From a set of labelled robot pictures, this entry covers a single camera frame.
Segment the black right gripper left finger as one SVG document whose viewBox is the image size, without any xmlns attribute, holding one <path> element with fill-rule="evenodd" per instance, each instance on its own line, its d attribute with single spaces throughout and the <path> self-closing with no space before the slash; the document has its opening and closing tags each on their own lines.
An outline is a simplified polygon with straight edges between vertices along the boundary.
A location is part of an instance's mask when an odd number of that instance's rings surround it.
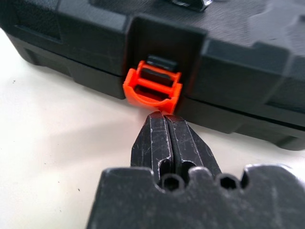
<svg viewBox="0 0 305 229">
<path fill-rule="evenodd" d="M 131 167 L 147 167 L 157 184 L 172 171 L 172 144 L 165 116 L 149 114 L 132 146 Z"/>
</svg>

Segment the orange case latch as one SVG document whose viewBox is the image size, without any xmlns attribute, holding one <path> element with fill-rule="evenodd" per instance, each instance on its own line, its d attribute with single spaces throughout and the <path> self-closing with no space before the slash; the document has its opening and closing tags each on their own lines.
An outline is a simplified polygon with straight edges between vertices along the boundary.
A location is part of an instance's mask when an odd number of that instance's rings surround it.
<svg viewBox="0 0 305 229">
<path fill-rule="evenodd" d="M 140 61 L 136 69 L 127 73 L 123 83 L 125 97 L 133 105 L 173 114 L 183 87 L 181 75 Z"/>
</svg>

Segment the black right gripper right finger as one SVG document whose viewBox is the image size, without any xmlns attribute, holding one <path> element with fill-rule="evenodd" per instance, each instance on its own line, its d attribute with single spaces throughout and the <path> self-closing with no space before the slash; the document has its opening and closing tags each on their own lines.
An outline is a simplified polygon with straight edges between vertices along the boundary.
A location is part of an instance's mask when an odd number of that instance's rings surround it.
<svg viewBox="0 0 305 229">
<path fill-rule="evenodd" d="M 189 178 L 189 169 L 205 167 L 213 177 L 221 173 L 209 146 L 181 117 L 167 115 L 166 122 L 173 150 L 174 172 Z"/>
</svg>

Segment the black plastic tool case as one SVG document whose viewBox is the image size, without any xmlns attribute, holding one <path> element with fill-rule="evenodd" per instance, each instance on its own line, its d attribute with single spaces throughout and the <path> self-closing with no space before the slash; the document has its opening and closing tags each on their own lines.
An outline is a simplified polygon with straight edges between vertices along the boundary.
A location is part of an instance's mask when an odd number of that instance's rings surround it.
<svg viewBox="0 0 305 229">
<path fill-rule="evenodd" d="M 0 0 L 26 61 L 125 99 L 140 61 L 181 72 L 175 114 L 305 149 L 305 0 Z"/>
</svg>

